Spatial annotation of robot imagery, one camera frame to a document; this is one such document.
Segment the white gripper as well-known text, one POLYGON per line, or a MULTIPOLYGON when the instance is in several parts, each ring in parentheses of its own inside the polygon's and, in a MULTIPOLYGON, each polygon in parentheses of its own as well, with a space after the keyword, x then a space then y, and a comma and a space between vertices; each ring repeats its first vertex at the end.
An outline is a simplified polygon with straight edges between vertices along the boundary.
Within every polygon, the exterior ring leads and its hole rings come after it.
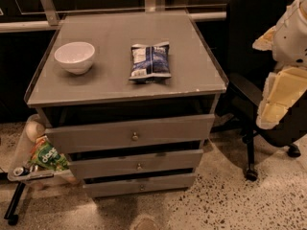
MULTIPOLYGON (((280 17, 275 27, 258 37, 252 48, 271 51, 275 61, 287 65, 307 66, 307 0, 295 0, 280 17)), ((262 129, 277 126, 288 110, 307 91, 307 70, 287 67, 269 73, 256 124, 262 129)))

